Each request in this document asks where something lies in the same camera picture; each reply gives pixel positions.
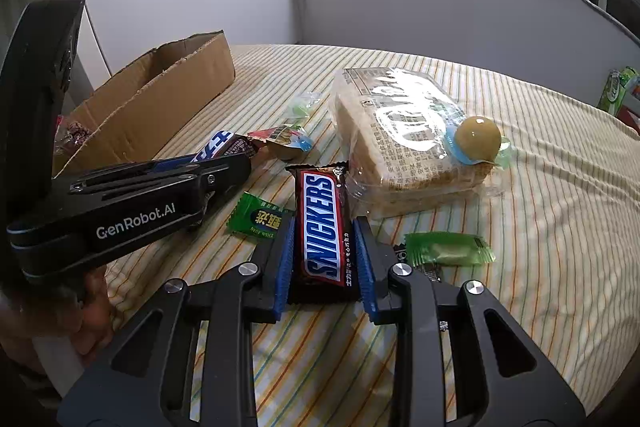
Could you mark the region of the person's left hand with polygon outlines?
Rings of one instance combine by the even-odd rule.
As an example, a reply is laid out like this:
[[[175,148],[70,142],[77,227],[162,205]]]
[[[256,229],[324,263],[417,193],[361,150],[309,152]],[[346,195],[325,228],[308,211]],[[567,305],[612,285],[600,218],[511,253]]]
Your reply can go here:
[[[85,363],[113,338],[113,307],[107,296],[106,266],[85,276],[87,299],[78,303],[65,298],[9,297],[1,293],[1,347],[6,355],[42,373],[32,340],[39,337],[68,338]]]

